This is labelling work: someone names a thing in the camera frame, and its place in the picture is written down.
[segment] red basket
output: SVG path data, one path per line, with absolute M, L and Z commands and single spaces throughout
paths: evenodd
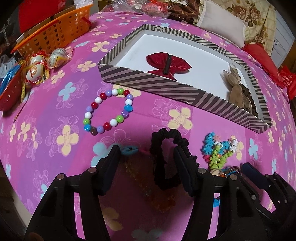
M 9 82 L 8 86 L 0 95 L 0 111 L 10 110 L 22 95 L 22 78 L 21 73 L 24 64 Z

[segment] red cushion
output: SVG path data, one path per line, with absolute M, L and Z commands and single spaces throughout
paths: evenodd
M 274 62 L 260 44 L 246 44 L 242 50 L 253 56 L 262 66 L 268 76 L 279 86 L 285 88 L 283 78 L 281 77 Z

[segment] purple bead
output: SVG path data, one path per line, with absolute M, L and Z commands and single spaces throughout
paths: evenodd
M 130 99 L 130 100 L 133 100 L 133 95 L 128 94 L 128 95 L 126 96 L 126 98 L 127 98 L 127 99 Z
M 98 133 L 104 133 L 104 127 L 102 127 L 102 126 L 98 126 L 97 128 L 96 128 L 96 130 L 98 131 Z
M 105 92 L 105 94 L 107 95 L 107 97 L 111 97 L 112 96 L 112 91 L 111 90 L 107 90 Z
M 93 111 L 93 108 L 91 107 L 91 106 L 88 106 L 87 108 L 86 108 L 86 111 L 88 111 L 88 112 L 92 112 Z
M 123 116 L 123 118 L 127 118 L 128 116 L 129 116 L 129 112 L 127 111 L 127 110 L 123 110 L 122 112 L 121 112 L 121 115 Z

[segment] black scrunchie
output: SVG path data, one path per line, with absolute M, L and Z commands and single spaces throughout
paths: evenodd
M 173 177 L 166 179 L 165 178 L 165 160 L 163 158 L 163 150 L 161 144 L 164 139 L 173 138 L 174 144 L 177 144 L 182 148 L 187 158 L 192 158 L 194 161 L 197 159 L 197 156 L 191 156 L 191 153 L 188 149 L 188 140 L 182 138 L 181 133 L 175 129 L 170 129 L 167 131 L 165 128 L 160 129 L 158 132 L 152 133 L 150 153 L 155 156 L 156 167 L 154 171 L 154 182 L 161 190 L 166 190 L 169 188 L 177 187 L 181 184 L 178 173 Z

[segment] pillow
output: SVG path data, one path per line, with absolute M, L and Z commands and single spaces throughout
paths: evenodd
M 244 47 L 245 23 L 212 1 L 204 1 L 197 26 L 226 38 L 239 48 Z
M 272 81 L 277 84 L 277 86 L 282 89 L 285 88 L 285 83 L 276 65 L 261 44 L 246 44 L 242 50 L 253 56 L 254 59 L 261 64 L 263 70 L 268 74 Z

